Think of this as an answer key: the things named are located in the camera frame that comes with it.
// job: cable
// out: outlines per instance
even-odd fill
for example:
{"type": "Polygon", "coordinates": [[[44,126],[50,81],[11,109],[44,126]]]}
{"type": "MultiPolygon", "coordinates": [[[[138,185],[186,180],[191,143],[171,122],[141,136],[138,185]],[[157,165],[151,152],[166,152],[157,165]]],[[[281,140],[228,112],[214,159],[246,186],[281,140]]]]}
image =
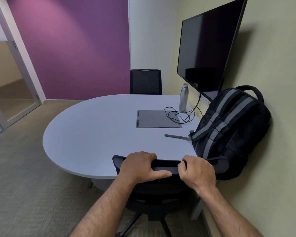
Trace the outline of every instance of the cable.
{"type": "Polygon", "coordinates": [[[185,124],[185,123],[191,122],[191,121],[194,119],[194,117],[195,117],[195,109],[196,109],[196,108],[200,111],[201,115],[203,116],[203,113],[202,113],[201,110],[197,107],[198,104],[199,104],[199,101],[200,101],[200,100],[201,100],[201,95],[200,95],[199,98],[198,98],[198,102],[197,102],[196,106],[194,106],[193,109],[192,109],[191,111],[186,111],[186,112],[176,111],[175,108],[173,108],[173,107],[171,107],[171,106],[166,107],[166,108],[164,109],[164,111],[165,111],[165,113],[166,113],[166,116],[167,116],[170,120],[172,120],[173,122],[178,123],[178,124],[185,124]],[[167,108],[172,108],[174,111],[169,111],[169,113],[167,113],[167,111],[166,111],[167,108]],[[177,120],[177,119],[175,119],[175,118],[170,117],[170,113],[172,113],[172,112],[175,112],[175,115],[179,116],[182,120],[180,120],[179,118],[178,118],[178,120],[177,120]],[[179,114],[186,114],[187,117],[183,120],[183,118],[182,118],[179,114]]]}

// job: person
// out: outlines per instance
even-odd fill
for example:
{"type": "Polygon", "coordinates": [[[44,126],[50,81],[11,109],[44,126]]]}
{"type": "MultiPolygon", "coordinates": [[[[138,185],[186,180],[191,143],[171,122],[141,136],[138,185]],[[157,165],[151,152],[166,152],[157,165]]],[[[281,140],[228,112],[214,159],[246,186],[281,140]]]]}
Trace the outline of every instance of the person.
{"type": "MultiPolygon", "coordinates": [[[[123,161],[120,172],[111,186],[83,217],[70,237],[114,237],[123,209],[134,186],[138,183],[171,176],[171,172],[153,171],[151,162],[156,154],[135,152],[123,161]]],[[[236,211],[216,188],[213,166],[202,158],[185,155],[178,165],[180,178],[208,207],[223,237],[263,237],[261,233],[236,211]]]]}

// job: carpet floor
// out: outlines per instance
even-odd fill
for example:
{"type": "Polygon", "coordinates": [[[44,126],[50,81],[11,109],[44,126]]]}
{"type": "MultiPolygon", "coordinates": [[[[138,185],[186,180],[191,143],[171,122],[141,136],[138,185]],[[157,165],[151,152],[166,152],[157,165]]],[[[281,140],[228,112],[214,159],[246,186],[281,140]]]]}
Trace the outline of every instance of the carpet floor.
{"type": "MultiPolygon", "coordinates": [[[[0,133],[0,237],[69,236],[103,194],[88,178],[57,167],[44,152],[48,123],[79,101],[46,101],[0,133]]],[[[125,210],[119,230],[133,216],[125,210]]],[[[189,219],[188,210],[166,216],[172,235],[208,236],[204,220],[189,219]]],[[[126,236],[166,236],[159,222],[142,215],[126,236]]]]}

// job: purple wall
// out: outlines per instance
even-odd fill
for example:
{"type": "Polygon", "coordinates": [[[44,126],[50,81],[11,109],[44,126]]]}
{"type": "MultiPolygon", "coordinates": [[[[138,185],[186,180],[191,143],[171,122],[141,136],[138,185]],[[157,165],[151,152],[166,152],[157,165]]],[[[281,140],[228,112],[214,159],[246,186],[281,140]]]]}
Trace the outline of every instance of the purple wall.
{"type": "Polygon", "coordinates": [[[129,93],[127,0],[7,0],[47,99],[129,93]]]}

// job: glass panel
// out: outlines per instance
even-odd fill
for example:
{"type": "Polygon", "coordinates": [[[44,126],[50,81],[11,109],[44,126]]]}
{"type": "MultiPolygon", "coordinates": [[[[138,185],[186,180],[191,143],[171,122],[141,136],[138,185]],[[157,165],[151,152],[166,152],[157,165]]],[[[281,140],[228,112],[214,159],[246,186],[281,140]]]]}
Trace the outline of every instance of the glass panel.
{"type": "Polygon", "coordinates": [[[7,42],[0,41],[0,110],[11,119],[35,103],[7,42]]]}

